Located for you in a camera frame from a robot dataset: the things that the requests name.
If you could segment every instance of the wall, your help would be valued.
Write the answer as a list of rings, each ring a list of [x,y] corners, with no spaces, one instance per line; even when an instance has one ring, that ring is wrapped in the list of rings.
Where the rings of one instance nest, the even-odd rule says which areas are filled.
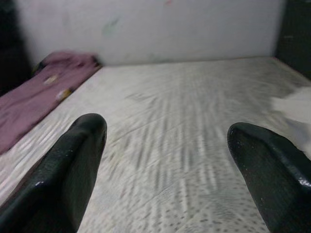
[[[284,0],[17,0],[33,62],[92,51],[108,65],[270,56]]]

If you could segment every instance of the pink cloth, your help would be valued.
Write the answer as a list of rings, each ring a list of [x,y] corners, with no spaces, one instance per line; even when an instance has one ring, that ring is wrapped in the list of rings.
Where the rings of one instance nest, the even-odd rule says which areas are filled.
[[[43,64],[36,76],[0,97],[0,154],[60,103],[60,92],[77,89],[100,68],[93,55],[72,52],[52,53]],[[47,79],[54,81],[48,84]]]

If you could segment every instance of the pink blanket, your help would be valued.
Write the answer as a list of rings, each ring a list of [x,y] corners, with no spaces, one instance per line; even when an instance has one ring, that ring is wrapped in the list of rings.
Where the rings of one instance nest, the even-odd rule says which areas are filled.
[[[100,68],[93,55],[72,52],[52,53],[43,64],[36,76],[0,97],[0,154]]]

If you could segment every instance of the mattress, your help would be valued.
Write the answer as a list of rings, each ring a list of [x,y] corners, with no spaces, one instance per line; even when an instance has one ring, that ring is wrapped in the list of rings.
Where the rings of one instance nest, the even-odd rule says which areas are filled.
[[[291,139],[270,98],[310,82],[274,58],[105,67],[0,157],[0,203],[80,115],[107,144],[80,233],[268,232],[226,144],[235,122]]]

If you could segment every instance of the bed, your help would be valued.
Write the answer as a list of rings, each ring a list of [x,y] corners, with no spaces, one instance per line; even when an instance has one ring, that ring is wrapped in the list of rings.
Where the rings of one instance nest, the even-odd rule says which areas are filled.
[[[0,203],[76,118],[98,113],[107,144],[80,233],[268,232],[226,133],[243,121],[291,139],[270,98],[302,86],[268,57],[102,68],[0,156]]]

